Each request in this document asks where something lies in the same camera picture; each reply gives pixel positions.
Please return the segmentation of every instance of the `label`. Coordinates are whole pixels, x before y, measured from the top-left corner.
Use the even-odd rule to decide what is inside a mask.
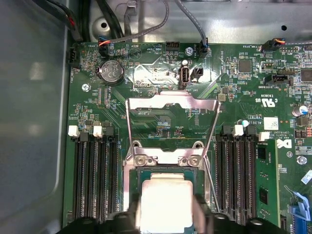
[[[280,149],[282,147],[285,147],[287,149],[291,149],[293,146],[292,140],[291,139],[287,139],[287,140],[277,139],[276,146],[278,147],[278,149]]]
[[[302,183],[307,184],[312,179],[312,170],[309,170],[306,175],[301,179]]]
[[[312,146],[296,146],[296,155],[312,155]]]
[[[277,117],[264,117],[263,118],[264,130],[278,130]]]

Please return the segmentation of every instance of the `motherboard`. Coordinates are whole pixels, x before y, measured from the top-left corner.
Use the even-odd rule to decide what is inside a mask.
[[[179,173],[239,224],[261,217],[312,231],[312,48],[210,44],[203,54],[200,43],[79,43],[70,63],[64,226],[103,222],[127,210],[153,173]],[[170,95],[162,105],[173,91],[218,108]],[[206,147],[207,167],[200,157],[165,158]],[[142,149],[155,155],[128,167]]]

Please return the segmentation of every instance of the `black cable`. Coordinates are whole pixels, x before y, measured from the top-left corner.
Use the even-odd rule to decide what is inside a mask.
[[[124,37],[119,21],[106,0],[97,0],[97,4],[110,27],[112,38]]]
[[[66,25],[66,27],[70,30],[72,37],[75,41],[83,41],[82,35],[80,33],[79,24],[75,18],[74,13],[68,9],[63,4],[54,1],[54,0],[32,0],[36,5],[41,7],[43,10],[60,20],[62,23]]]
[[[83,39],[86,42],[91,41],[89,28],[90,5],[91,0],[80,1],[80,25]]]

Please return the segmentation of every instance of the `gray cable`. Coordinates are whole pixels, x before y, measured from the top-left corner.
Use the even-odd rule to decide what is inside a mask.
[[[312,41],[298,41],[298,42],[287,42],[284,45],[311,45]]]
[[[125,14],[123,15],[123,23],[124,23],[124,29],[125,29],[125,36],[130,36],[131,33],[131,26],[130,26],[130,14],[131,8],[127,7]]]
[[[168,17],[169,17],[169,5],[168,5],[166,0],[162,0],[162,2],[165,4],[165,7],[166,7],[166,15],[165,15],[164,20],[159,25],[156,25],[156,26],[151,27],[149,29],[143,30],[142,32],[133,34],[131,36],[110,40],[110,43],[116,43],[116,42],[131,40],[131,39],[134,39],[134,38],[139,38],[139,37],[141,37],[143,35],[146,35],[146,34],[152,32],[152,31],[155,31],[155,30],[161,28],[162,26],[164,26],[165,23],[168,20]]]
[[[181,2],[181,0],[175,0],[177,6],[181,9],[181,11],[183,11],[183,13],[192,21],[192,23],[194,24],[194,26],[197,28],[200,37],[201,37],[201,41],[203,43],[204,46],[206,46],[206,34],[203,30],[203,28],[201,27],[200,23],[198,22],[198,20],[192,15],[191,12],[189,12],[188,9],[186,9],[186,7],[183,5],[183,3]]]

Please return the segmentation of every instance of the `barcode sticker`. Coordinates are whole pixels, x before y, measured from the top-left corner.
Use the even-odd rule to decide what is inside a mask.
[[[304,184],[307,184],[312,179],[312,170],[309,170],[306,175],[301,179]]]
[[[264,117],[263,118],[264,130],[278,130],[277,117]]]

